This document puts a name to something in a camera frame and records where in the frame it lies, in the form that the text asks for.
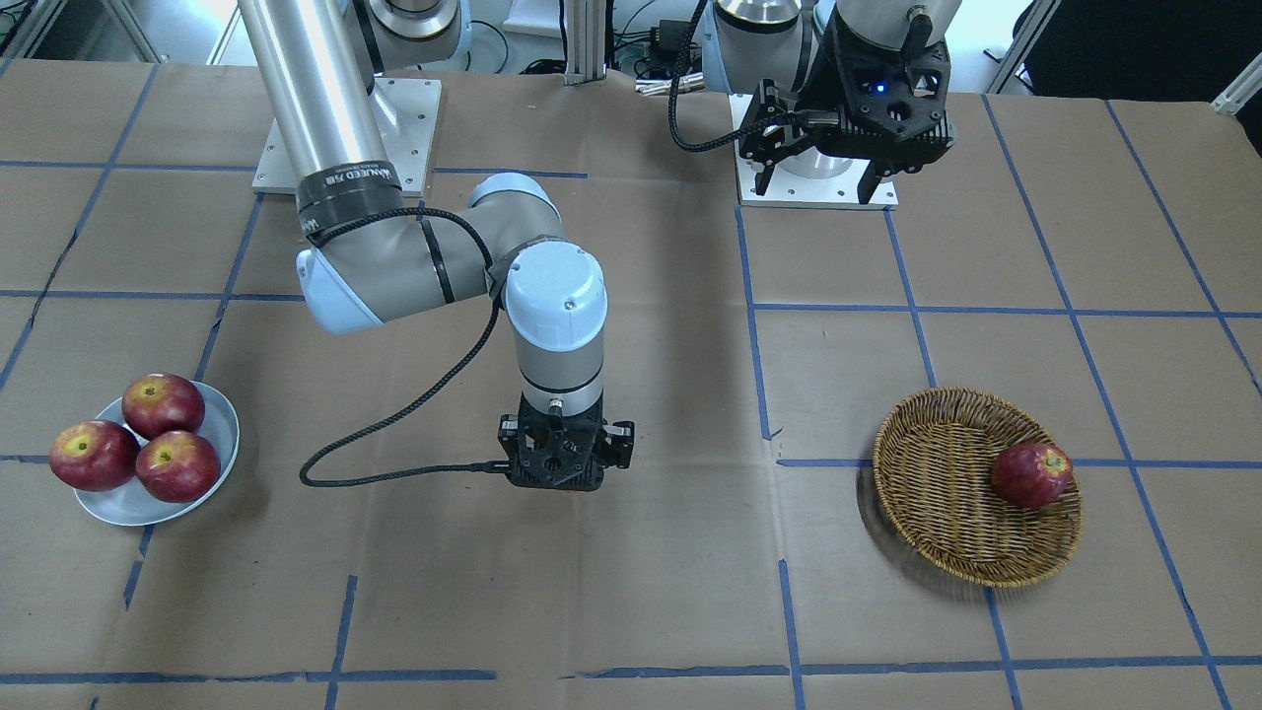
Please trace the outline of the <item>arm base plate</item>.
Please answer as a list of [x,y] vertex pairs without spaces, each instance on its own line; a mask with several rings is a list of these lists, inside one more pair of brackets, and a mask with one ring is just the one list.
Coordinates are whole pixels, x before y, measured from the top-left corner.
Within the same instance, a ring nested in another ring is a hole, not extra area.
[[765,190],[758,193],[756,184],[764,177],[764,163],[746,158],[738,145],[732,154],[740,206],[892,211],[900,203],[893,177],[880,177],[870,201],[858,198],[858,180],[870,166],[867,159],[825,156],[808,148],[774,166]]
[[358,113],[326,105],[334,98],[332,93],[288,106],[269,129],[252,189],[294,195],[305,175],[339,163],[384,158],[391,161],[403,195],[422,198],[442,90],[442,82],[433,78],[376,77]]

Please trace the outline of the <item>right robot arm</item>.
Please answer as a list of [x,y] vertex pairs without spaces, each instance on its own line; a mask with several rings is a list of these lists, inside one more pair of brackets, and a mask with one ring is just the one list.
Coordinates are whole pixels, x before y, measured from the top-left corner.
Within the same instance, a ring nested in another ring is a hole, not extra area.
[[304,301],[333,333],[487,296],[472,352],[509,317],[522,396],[500,419],[500,472],[519,488],[597,491],[634,455],[635,424],[603,409],[608,293],[536,180],[495,174],[464,211],[409,207],[389,135],[404,130],[385,72],[461,50],[464,1],[241,1],[249,44],[297,177]]

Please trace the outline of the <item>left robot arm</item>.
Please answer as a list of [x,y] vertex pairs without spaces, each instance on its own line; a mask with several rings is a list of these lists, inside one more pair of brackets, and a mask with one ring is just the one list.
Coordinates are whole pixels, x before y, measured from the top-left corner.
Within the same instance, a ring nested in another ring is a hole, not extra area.
[[743,206],[891,211],[954,144],[957,1],[704,1],[707,90],[729,96]]

